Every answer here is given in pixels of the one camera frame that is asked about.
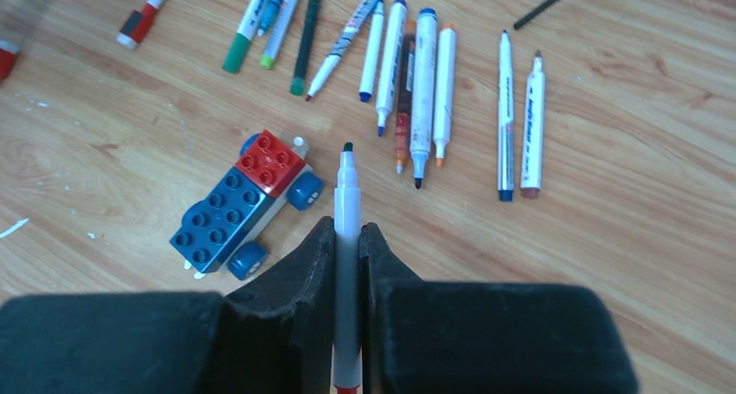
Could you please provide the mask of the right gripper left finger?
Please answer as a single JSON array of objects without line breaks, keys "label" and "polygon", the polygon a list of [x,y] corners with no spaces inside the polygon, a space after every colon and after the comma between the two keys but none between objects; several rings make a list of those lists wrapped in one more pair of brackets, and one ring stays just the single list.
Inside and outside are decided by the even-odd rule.
[{"label": "right gripper left finger", "polygon": [[329,392],[334,250],[333,220],[325,216],[283,259],[225,297],[221,392]]}]

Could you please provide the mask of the orange red cap marker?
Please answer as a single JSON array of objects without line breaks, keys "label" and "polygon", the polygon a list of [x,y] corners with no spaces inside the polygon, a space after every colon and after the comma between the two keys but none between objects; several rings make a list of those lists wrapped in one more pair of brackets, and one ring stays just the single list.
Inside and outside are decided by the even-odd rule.
[{"label": "orange red cap marker", "polygon": [[395,128],[396,171],[403,173],[410,151],[413,65],[417,23],[408,20],[404,26],[403,43],[399,61],[397,119]]}]

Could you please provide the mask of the clear cap grey pen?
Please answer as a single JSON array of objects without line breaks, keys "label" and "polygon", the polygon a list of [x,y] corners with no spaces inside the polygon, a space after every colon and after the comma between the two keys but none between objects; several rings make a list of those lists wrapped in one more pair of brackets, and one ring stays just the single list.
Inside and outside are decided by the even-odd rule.
[{"label": "clear cap grey pen", "polygon": [[283,0],[268,0],[263,16],[260,20],[260,26],[257,31],[258,36],[263,36],[273,26],[276,17],[279,14],[280,6]]}]

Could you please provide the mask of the brown cap marker horizontal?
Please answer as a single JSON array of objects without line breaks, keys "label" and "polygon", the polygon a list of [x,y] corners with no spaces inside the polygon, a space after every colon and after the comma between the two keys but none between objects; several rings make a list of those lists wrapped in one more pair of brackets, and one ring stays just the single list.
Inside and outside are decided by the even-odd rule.
[{"label": "brown cap marker horizontal", "polygon": [[520,191],[522,197],[536,199],[542,189],[546,94],[546,75],[540,50],[535,52],[525,93]]}]

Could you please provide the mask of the dark green cap pen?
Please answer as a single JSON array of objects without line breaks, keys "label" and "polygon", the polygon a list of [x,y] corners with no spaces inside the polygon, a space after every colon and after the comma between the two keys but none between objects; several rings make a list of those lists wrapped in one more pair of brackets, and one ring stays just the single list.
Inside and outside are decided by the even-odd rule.
[{"label": "dark green cap pen", "polygon": [[308,0],[304,28],[299,45],[299,53],[295,63],[290,93],[303,95],[306,85],[306,74],[311,55],[313,39],[317,27],[321,0]]}]

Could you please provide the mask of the purple tip white marker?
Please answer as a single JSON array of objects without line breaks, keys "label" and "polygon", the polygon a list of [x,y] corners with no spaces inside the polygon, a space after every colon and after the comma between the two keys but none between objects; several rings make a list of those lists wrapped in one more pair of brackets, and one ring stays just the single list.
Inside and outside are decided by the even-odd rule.
[{"label": "purple tip white marker", "polygon": [[394,109],[406,17],[407,2],[405,0],[395,0],[390,8],[389,21],[385,33],[378,93],[375,101],[375,109],[378,115],[377,133],[379,137],[384,136],[386,124]]}]

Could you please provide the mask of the navy cap marker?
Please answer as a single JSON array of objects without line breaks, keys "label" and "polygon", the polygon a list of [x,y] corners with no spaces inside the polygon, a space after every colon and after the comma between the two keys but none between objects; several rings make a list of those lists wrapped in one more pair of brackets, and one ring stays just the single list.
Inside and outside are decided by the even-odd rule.
[{"label": "navy cap marker", "polygon": [[369,102],[373,96],[378,57],[384,26],[384,1],[378,0],[371,17],[370,33],[365,49],[365,59],[358,96],[361,102]]},{"label": "navy cap marker", "polygon": [[507,30],[500,35],[498,56],[497,190],[501,202],[511,202],[514,182],[514,99],[511,41]]}]

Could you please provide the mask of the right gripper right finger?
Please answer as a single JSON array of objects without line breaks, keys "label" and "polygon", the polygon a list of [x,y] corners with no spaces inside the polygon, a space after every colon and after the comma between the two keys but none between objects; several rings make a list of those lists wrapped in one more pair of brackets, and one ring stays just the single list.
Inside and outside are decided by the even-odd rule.
[{"label": "right gripper right finger", "polygon": [[382,391],[387,335],[382,285],[397,282],[420,282],[422,279],[390,248],[378,224],[368,222],[361,228],[358,243],[359,293],[362,303],[362,388],[364,393]]}]

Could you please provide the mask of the purple cap marker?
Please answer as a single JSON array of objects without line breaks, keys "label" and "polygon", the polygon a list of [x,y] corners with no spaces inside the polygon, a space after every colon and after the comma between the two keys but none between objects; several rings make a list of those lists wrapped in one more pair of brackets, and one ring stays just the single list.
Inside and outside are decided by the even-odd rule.
[{"label": "purple cap marker", "polygon": [[351,17],[347,20],[340,36],[333,44],[332,49],[325,57],[317,74],[313,77],[306,93],[306,101],[311,101],[323,88],[333,70],[340,63],[343,55],[352,45],[354,38],[359,33],[366,19],[377,6],[378,0],[361,0]]}]

